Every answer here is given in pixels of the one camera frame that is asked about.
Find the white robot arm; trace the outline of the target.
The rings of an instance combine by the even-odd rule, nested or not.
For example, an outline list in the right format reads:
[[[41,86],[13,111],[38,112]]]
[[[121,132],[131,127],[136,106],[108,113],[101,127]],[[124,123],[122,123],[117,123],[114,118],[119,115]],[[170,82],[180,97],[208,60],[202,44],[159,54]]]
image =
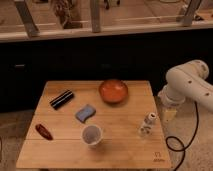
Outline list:
[[[161,120],[168,122],[187,98],[213,113],[213,85],[206,81],[209,67],[202,60],[191,60],[170,68],[166,84],[158,92],[162,104]]]

